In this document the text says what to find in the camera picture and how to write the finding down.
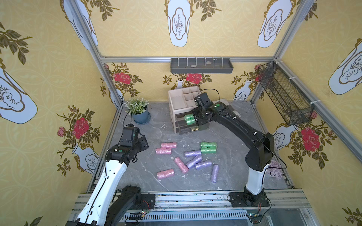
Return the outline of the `beige drawer organizer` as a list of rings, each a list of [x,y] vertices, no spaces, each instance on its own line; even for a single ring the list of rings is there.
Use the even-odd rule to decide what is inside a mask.
[[[199,87],[188,87],[168,91],[170,116],[173,123],[173,130],[176,134],[186,134],[209,129],[210,123],[188,125],[184,119],[185,115],[191,114],[197,107],[194,98],[200,91]]]

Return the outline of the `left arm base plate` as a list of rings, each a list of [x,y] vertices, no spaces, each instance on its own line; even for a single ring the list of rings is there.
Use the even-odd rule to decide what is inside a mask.
[[[155,208],[155,194],[141,194],[140,202],[135,204],[136,210],[152,210]]]

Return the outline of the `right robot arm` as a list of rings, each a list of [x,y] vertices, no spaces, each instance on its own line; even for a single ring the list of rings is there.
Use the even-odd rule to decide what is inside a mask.
[[[192,112],[197,124],[217,122],[230,130],[249,148],[245,157],[249,170],[244,194],[251,198],[260,197],[264,192],[266,170],[275,154],[273,135],[252,128],[221,101],[215,104],[210,100],[206,103],[200,100],[195,102],[197,107]]]

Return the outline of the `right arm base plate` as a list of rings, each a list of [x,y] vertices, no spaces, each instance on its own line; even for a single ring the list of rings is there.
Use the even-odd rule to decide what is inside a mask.
[[[229,200],[232,207],[270,207],[270,203],[264,190],[258,195],[247,192],[231,192]]]

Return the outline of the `green trash bag roll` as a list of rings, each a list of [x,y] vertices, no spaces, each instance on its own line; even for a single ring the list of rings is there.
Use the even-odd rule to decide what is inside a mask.
[[[216,147],[204,147],[201,148],[201,153],[202,154],[213,154],[217,152],[217,148]]]
[[[201,148],[217,148],[216,142],[200,142]]]
[[[191,120],[191,119],[193,119],[193,118],[194,118],[194,115],[193,115],[193,114],[184,115],[184,119],[185,119],[186,121]]]
[[[195,119],[187,119],[186,120],[187,125],[193,125],[196,123]]]

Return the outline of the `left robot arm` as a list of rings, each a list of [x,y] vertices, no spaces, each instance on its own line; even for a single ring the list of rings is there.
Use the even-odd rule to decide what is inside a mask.
[[[119,181],[130,162],[136,162],[137,154],[149,148],[145,136],[122,139],[106,154],[100,181],[76,220],[67,226],[115,226],[134,205],[141,204],[141,188],[126,186],[113,202]]]

